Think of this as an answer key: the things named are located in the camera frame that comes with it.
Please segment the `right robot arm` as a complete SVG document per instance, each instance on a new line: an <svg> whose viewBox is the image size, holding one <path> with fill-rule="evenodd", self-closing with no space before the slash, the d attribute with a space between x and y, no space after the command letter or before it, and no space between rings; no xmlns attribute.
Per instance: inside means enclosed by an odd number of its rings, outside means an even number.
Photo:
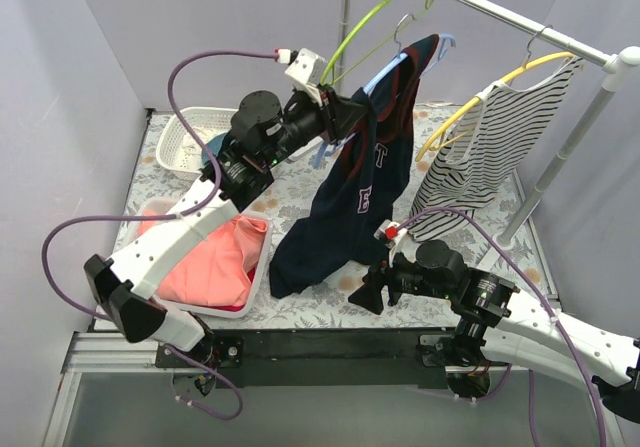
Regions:
<svg viewBox="0 0 640 447"><path fill-rule="evenodd" d="M510 363L576 387L595 387L603 406L639 420L639 342L580 321L513 282L469 267L441 241L392 251L368 269L349 302L374 314L402 295L444 299L460 318L454 333L430 348L447 364Z"/></svg>

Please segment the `navy tank top red trim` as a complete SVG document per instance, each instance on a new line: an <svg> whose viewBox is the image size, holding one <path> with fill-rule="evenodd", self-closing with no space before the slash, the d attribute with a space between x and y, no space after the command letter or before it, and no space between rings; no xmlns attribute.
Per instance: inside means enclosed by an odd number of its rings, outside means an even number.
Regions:
<svg viewBox="0 0 640 447"><path fill-rule="evenodd" d="M350 261L371 265L387 250L374 238L406 189L414 152L413 108L438 35L405 47L407 58L369 94L370 111L353 129L316 192L269 265L270 293L281 299L321 283Z"/></svg>

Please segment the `blue hanger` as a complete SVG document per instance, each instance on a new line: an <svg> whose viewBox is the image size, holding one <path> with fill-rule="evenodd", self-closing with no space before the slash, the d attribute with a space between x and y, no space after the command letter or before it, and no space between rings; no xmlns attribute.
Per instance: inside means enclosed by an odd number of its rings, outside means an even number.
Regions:
<svg viewBox="0 0 640 447"><path fill-rule="evenodd" d="M423 70L422 76L431 71L447 54L450 49L456 48L456 39L453 35L447 33L440 33L438 35L438 43L437 43L437 54L436 59L431 61L427 67ZM405 59L407 58L407 54L403 53L402 50L399 50L397 55L384 67L382 68L364 87L363 91L369 95L371 94L377 85L397 66L399 66ZM325 157L337 153L341 147L344 147L351 139L353 138L353 134L350 134L345 140L342 140L336 147L334 147L330 152L327 151L329 143L327 141L323 141L315 156L313 157L312 167L314 169L318 169L320 167L321 162Z"/></svg>

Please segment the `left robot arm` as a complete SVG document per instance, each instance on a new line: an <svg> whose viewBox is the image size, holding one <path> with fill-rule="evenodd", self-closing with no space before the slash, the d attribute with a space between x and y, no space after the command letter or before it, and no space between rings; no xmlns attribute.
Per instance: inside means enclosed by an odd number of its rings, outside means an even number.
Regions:
<svg viewBox="0 0 640 447"><path fill-rule="evenodd" d="M297 90L285 105L265 90L245 96L217 161L202 168L167 220L110 257L93 255L84 264L94 298L126 340L169 344L188 365L205 365L214 334L194 314L162 304L155 295L160 283L273 183L273 167L320 135L333 142L345 138L367 111L330 87L321 88L318 98Z"/></svg>

